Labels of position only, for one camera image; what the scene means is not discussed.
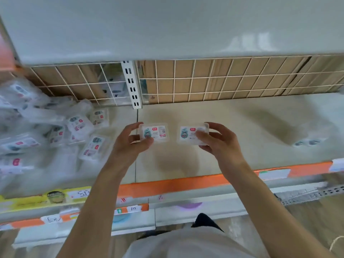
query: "hand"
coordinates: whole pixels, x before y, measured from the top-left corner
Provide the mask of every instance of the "hand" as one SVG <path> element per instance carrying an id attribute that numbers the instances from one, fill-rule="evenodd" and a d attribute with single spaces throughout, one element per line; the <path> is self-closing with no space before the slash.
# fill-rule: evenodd
<path id="1" fill-rule="evenodd" d="M 219 133 L 209 132 L 207 134 L 202 131 L 196 131 L 196 136 L 200 141 L 207 143 L 207 146 L 200 146 L 200 148 L 216 157 L 222 173 L 227 176 L 243 166 L 248 166 L 241 153 L 236 134 L 222 124 L 206 123 L 209 124 L 210 129 L 217 130 Z"/>
<path id="2" fill-rule="evenodd" d="M 127 125 L 116 139 L 112 152 L 103 169 L 115 170 L 124 177 L 129 166 L 134 163 L 139 153 L 147 150 L 154 142 L 153 138 L 140 141 L 140 135 L 130 135 L 131 131 L 137 129 L 143 122 Z"/>

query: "white shirt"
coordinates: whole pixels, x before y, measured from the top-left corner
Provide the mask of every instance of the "white shirt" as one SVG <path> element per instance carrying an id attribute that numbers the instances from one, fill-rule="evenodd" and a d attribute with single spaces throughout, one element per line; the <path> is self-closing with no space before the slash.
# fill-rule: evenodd
<path id="1" fill-rule="evenodd" d="M 249 251 L 209 226 L 183 228 L 133 242 L 123 258 L 254 258 Z"/>

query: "red logo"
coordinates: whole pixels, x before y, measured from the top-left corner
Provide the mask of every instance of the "red logo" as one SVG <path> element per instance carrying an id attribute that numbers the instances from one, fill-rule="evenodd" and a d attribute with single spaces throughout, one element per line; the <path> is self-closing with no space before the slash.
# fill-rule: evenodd
<path id="1" fill-rule="evenodd" d="M 20 163 L 20 158 L 13 159 L 14 166 L 19 166 L 19 163 Z"/>

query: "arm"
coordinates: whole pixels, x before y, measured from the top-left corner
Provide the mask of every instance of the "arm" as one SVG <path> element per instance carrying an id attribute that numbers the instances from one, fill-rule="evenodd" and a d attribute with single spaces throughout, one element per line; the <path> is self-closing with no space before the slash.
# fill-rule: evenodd
<path id="1" fill-rule="evenodd" d="M 153 143 L 152 138 L 142 142 L 139 135 L 130 135 L 142 122 L 125 127 L 118 136 L 108 161 L 96 182 L 56 258 L 106 257 L 110 244 L 111 226 L 119 184 L 129 166 L 140 152 Z"/>
<path id="2" fill-rule="evenodd" d="M 225 126 L 208 122 L 217 130 L 197 132 L 213 154 L 224 177 L 233 185 L 269 255 L 279 258 L 334 258 L 318 240 L 284 208 L 245 161 L 236 135 Z"/>

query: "left hand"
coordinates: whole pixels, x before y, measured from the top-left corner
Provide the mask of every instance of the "left hand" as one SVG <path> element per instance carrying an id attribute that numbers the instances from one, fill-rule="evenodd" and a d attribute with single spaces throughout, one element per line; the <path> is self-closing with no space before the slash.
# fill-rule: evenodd
<path id="1" fill-rule="evenodd" d="M 154 142 L 153 138 L 146 138 L 141 142 L 140 135 L 130 135 L 143 122 L 127 125 L 116 139 L 112 152 L 103 169 L 115 172 L 121 179 L 125 176 L 129 166 L 134 163 L 139 153 L 147 150 Z"/>

